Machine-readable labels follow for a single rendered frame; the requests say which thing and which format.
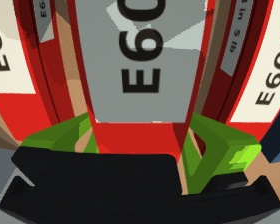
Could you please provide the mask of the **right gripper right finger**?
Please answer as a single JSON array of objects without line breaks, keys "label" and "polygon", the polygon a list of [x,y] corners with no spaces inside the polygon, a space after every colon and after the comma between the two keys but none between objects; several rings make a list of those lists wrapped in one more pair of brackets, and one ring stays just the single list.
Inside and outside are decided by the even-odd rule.
[{"label": "right gripper right finger", "polygon": [[181,152],[188,194],[201,193],[215,175],[244,172],[262,148],[255,136],[194,111],[189,128],[206,151],[201,159],[188,131]]}]

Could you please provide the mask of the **red box with white label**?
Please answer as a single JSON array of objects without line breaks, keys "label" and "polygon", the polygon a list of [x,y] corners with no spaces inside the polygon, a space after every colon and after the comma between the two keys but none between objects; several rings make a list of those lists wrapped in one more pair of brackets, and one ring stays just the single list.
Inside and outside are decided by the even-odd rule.
[{"label": "red box with white label", "polygon": [[0,115],[19,141],[75,117],[55,0],[0,0]]}]

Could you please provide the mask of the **red welding electrode box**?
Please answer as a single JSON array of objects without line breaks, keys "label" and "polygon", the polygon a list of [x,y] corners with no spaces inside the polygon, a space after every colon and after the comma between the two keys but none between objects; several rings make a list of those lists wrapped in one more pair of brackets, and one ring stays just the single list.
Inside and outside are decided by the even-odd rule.
[{"label": "red welding electrode box", "polygon": [[67,0],[99,153],[165,153],[177,164],[216,0]]}]

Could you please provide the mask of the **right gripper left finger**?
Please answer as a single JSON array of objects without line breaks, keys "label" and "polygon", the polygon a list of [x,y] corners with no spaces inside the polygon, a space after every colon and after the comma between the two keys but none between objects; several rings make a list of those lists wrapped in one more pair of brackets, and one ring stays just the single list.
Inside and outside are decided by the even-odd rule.
[{"label": "right gripper left finger", "polygon": [[[88,112],[27,136],[20,146],[76,152],[76,142],[92,128]],[[19,146],[19,147],[20,147]],[[93,130],[84,153],[99,153]]]}]

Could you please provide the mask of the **red box of welding electrodes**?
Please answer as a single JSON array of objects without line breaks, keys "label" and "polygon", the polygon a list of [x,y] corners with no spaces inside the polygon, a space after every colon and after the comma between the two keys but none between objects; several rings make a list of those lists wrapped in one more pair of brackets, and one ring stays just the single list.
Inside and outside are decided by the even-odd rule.
[{"label": "red box of welding electrodes", "polygon": [[264,137],[280,112],[280,0],[231,0],[201,115]]}]

